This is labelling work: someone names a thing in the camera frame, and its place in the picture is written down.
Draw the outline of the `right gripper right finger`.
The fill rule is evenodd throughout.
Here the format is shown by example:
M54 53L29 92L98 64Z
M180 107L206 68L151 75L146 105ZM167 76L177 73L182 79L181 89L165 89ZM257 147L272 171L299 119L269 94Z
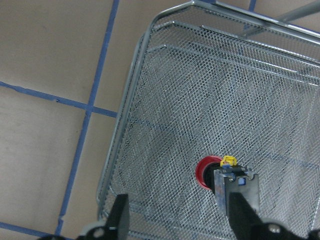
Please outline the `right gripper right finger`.
M228 195L229 225L237 240L302 240L279 223L263 222L240 192Z

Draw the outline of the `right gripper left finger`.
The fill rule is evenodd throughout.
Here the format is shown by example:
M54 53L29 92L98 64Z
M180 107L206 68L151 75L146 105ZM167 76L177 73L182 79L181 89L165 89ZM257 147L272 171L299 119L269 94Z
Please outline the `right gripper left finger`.
M128 194L118 194L106 221L84 227L76 240L127 240L130 227Z

